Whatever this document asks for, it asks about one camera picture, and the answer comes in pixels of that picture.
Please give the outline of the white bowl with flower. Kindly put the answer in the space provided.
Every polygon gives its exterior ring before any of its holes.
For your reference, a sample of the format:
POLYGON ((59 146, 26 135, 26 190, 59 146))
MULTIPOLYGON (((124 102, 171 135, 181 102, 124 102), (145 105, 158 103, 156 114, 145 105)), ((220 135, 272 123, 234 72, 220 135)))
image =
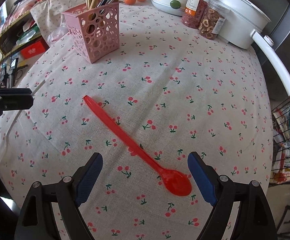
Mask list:
POLYGON ((152 0, 152 4, 167 14, 182 16, 185 12, 187 0, 152 0))

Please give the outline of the goji berry jar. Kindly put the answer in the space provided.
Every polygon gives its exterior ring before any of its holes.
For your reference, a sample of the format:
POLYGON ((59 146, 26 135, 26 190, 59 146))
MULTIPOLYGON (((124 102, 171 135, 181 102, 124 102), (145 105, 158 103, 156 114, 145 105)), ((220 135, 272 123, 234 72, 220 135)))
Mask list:
POLYGON ((206 6, 207 2, 204 0, 187 0, 182 23, 189 28, 198 29, 206 6))

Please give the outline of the dried fruit slices jar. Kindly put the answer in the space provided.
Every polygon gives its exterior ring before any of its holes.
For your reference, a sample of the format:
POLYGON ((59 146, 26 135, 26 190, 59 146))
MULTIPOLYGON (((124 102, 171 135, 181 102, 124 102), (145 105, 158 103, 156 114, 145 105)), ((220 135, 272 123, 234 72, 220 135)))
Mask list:
POLYGON ((199 34, 214 40, 220 32, 230 8, 218 0, 209 0, 199 25, 199 34))

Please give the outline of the pink perforated utensil basket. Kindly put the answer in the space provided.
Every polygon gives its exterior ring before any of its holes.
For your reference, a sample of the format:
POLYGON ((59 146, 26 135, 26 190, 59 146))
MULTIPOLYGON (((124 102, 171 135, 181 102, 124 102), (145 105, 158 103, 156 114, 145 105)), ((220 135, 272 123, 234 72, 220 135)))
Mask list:
POLYGON ((74 48, 86 61, 95 63, 119 48, 119 3, 86 9, 77 5, 62 13, 74 48))

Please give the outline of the red plastic spoon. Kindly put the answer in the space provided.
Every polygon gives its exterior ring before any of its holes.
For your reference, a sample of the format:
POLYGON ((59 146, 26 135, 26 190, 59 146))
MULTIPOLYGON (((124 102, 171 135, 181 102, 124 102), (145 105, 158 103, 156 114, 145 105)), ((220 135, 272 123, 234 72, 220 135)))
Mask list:
POLYGON ((187 196, 192 191, 192 185, 188 177, 180 171, 162 167, 144 149, 142 149, 123 129, 121 129, 111 117, 90 96, 83 97, 84 102, 97 118, 118 137, 132 152, 155 170, 165 188, 172 194, 180 197, 187 196))

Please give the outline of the red box on shelf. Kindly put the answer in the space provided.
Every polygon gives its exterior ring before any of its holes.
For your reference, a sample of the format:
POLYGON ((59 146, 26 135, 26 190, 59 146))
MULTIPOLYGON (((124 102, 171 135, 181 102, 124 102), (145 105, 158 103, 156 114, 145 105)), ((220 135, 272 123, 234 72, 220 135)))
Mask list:
POLYGON ((49 49, 48 44, 43 38, 37 39, 33 44, 23 48, 20 51, 23 59, 30 59, 39 54, 45 53, 49 49))

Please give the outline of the white electric cooking pot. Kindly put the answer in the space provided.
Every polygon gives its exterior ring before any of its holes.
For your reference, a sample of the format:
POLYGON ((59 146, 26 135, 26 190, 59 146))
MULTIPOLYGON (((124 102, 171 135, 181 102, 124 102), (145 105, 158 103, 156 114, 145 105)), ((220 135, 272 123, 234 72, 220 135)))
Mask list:
POLYGON ((242 49, 256 43, 278 74, 287 95, 290 96, 290 74, 273 49, 273 41, 261 32, 270 18, 249 0, 216 0, 230 8, 230 12, 219 31, 219 36, 242 49))

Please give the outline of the cherry print tablecloth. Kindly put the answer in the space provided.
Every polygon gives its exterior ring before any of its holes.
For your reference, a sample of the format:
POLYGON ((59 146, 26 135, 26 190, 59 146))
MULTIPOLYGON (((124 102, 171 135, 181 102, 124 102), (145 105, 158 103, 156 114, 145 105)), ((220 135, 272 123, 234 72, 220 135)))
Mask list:
POLYGON ((211 206, 178 197, 84 103, 92 97, 160 165, 189 174, 197 152, 233 181, 268 188, 272 120, 253 48, 202 38, 151 3, 119 7, 119 48, 90 64, 70 35, 23 76, 28 111, 0 117, 0 178, 18 206, 98 152, 104 165, 80 212, 96 239, 196 239, 211 206))

